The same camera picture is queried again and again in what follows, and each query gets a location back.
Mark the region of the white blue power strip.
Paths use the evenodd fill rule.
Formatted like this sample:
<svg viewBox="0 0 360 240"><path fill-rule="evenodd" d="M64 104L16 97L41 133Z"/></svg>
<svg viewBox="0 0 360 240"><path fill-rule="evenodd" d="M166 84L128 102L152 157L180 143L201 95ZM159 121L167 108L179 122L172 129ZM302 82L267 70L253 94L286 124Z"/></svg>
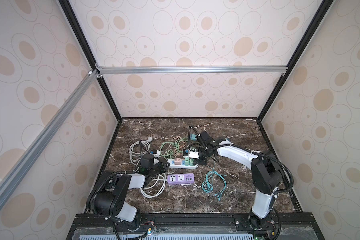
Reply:
<svg viewBox="0 0 360 240"><path fill-rule="evenodd" d="M199 165L196 165L196 166L185 166L184 165L184 160L182 159L182 164L180 166L177 166L174 164L174 160L175 159L168 159L167 162L170 164L170 168L173 168L173 169L190 169L190 170L194 170L196 168L199 167Z"/></svg>

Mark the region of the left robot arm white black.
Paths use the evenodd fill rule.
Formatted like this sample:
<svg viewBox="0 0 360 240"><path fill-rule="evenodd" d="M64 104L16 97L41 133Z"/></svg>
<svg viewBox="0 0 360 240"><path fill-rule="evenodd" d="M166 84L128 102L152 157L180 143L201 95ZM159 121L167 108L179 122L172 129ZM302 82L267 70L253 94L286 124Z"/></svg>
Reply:
<svg viewBox="0 0 360 240"><path fill-rule="evenodd" d="M95 184L86 202L93 214L133 224L140 220L140 210L126 202L128 190L147 188L154 178L164 176L170 164L160 150L149 151L141 141L138 144L141 152L135 170L105 171Z"/></svg>

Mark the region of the pink charger plug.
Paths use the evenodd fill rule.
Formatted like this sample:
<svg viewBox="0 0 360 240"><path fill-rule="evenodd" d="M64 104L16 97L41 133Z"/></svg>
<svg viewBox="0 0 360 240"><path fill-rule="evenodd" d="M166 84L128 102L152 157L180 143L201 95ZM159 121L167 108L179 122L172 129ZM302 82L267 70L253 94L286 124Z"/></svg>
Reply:
<svg viewBox="0 0 360 240"><path fill-rule="evenodd" d="M180 165L182 164L182 159L176 158L176 159L174 160L174 164L177 165L177 166L180 166Z"/></svg>

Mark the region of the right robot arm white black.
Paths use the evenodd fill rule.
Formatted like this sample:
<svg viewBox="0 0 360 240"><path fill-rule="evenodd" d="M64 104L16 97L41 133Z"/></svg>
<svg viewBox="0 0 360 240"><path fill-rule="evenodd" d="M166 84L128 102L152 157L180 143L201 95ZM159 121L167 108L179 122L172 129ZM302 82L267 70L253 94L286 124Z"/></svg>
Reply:
<svg viewBox="0 0 360 240"><path fill-rule="evenodd" d="M266 225L278 194L290 191L294 184L291 171L271 152L249 150L228 139L213 139L206 131L198 133L193 126L189 126L187 147L183 153L196 165L206 166L209 158L221 156L251 170L256 195L246 228L253 231Z"/></svg>

